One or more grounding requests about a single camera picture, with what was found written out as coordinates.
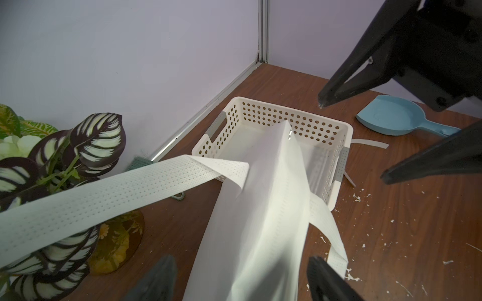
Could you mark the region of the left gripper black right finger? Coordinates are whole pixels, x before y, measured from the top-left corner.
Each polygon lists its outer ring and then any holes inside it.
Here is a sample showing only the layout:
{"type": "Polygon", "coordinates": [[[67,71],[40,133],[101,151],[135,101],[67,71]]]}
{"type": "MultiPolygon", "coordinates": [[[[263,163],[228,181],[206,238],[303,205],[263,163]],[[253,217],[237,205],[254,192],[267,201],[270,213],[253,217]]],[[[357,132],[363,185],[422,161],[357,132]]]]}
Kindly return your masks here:
{"type": "Polygon", "coordinates": [[[363,301],[321,257],[310,257],[307,278],[313,301],[363,301]]]}

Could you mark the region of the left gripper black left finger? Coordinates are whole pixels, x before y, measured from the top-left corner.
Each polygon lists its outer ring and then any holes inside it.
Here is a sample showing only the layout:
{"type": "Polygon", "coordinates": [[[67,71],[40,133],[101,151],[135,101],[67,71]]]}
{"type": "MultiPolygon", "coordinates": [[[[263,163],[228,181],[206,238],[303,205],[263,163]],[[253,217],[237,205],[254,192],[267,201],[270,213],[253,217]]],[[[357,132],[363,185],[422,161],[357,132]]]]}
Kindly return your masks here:
{"type": "Polygon", "coordinates": [[[177,277],[177,265],[171,255],[162,257],[158,263],[130,289],[123,300],[166,301],[172,300],[177,277]]]}

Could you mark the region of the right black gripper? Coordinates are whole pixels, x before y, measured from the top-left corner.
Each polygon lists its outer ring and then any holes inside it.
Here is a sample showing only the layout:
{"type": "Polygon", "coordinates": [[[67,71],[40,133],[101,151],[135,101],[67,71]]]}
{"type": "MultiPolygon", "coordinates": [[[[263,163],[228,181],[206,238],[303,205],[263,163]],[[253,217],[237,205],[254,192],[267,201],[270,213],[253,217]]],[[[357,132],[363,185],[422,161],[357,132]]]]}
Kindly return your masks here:
{"type": "Polygon", "coordinates": [[[329,107],[394,80],[432,110],[481,98],[481,1],[385,1],[318,94],[329,107]]]}

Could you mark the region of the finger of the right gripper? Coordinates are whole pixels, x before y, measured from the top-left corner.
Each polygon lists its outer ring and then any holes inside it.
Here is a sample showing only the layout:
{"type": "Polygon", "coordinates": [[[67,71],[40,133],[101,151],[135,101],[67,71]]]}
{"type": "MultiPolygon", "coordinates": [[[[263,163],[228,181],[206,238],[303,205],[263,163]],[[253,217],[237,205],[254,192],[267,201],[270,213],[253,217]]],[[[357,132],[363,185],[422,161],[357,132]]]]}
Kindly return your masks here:
{"type": "Polygon", "coordinates": [[[381,180],[396,184],[428,176],[481,173],[481,121],[384,171],[381,180]]]}

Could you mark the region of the white insulated delivery bag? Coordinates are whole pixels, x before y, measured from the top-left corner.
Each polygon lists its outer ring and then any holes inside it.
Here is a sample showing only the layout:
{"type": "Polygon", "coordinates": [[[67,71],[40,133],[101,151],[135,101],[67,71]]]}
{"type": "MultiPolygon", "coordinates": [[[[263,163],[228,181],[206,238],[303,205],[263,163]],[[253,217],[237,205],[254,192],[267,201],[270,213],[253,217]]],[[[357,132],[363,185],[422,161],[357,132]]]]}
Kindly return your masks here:
{"type": "Polygon", "coordinates": [[[271,127],[241,162],[182,155],[54,194],[1,214],[1,266],[110,218],[225,178],[183,298],[296,300],[310,225],[331,242],[329,266],[348,259],[333,215],[310,191],[288,122],[271,127]]]}

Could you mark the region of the teal plastic scoop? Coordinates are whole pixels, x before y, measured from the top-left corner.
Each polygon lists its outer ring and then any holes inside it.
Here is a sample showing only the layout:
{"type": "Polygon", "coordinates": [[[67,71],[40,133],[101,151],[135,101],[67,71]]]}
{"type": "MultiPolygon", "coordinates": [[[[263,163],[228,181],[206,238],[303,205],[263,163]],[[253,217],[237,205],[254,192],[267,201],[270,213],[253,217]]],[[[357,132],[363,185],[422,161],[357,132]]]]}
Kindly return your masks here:
{"type": "Polygon", "coordinates": [[[414,102],[389,95],[377,96],[356,115],[356,119],[366,128],[389,136],[423,130],[448,137],[460,131],[457,127],[427,120],[423,109],[414,102]]]}

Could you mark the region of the white sealing strip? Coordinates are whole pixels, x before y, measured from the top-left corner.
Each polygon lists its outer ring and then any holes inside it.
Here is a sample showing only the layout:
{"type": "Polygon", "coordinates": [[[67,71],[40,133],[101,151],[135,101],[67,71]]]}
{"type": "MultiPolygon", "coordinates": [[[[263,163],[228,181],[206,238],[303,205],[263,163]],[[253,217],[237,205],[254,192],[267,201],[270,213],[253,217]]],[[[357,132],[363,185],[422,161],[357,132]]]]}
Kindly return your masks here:
{"type": "MultiPolygon", "coordinates": [[[[381,149],[387,149],[389,147],[388,144],[379,142],[379,141],[374,141],[374,140],[368,140],[368,139],[352,139],[351,144],[361,144],[361,145],[369,145],[373,147],[378,147],[381,149]]],[[[353,180],[349,177],[347,172],[345,171],[343,173],[343,176],[348,180],[348,182],[355,188],[356,184],[353,182],[353,180]]]]}

